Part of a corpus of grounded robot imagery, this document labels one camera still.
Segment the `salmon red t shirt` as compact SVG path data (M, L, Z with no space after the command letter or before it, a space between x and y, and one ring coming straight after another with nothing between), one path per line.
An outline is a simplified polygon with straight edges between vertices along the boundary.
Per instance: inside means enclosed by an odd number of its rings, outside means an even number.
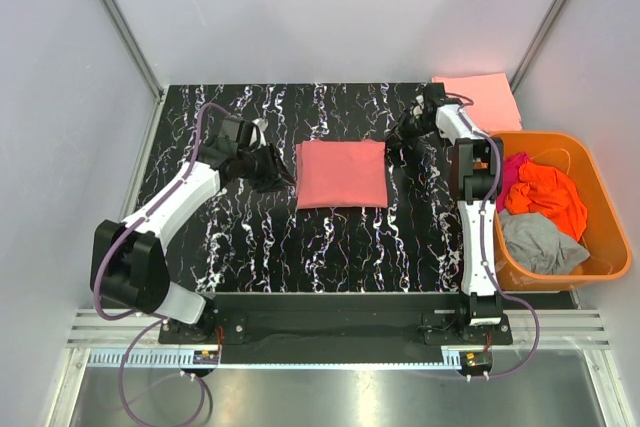
M296 146L297 208L386 208L385 144L304 141Z

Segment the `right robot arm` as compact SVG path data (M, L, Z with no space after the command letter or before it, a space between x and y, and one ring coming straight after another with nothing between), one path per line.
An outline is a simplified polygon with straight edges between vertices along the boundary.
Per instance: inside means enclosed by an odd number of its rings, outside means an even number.
M450 195L461 218L463 277L451 317L422 331L438 340L485 344L501 329L502 296L495 273L494 219L503 180L503 144L471 120L466 96L449 94L429 82L386 135L388 152L431 133L452 144Z

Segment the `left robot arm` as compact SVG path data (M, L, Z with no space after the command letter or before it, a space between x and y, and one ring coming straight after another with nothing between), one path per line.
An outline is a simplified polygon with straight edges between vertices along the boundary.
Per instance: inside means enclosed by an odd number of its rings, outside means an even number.
M105 320L102 302L182 325L197 335L212 334L211 299L170 278L166 252L175 234L207 201L241 179L258 193L285 190L295 181L274 144L268 123L228 117L218 133L197 142L192 156L152 200L121 221L105 220L94 233L90 288Z

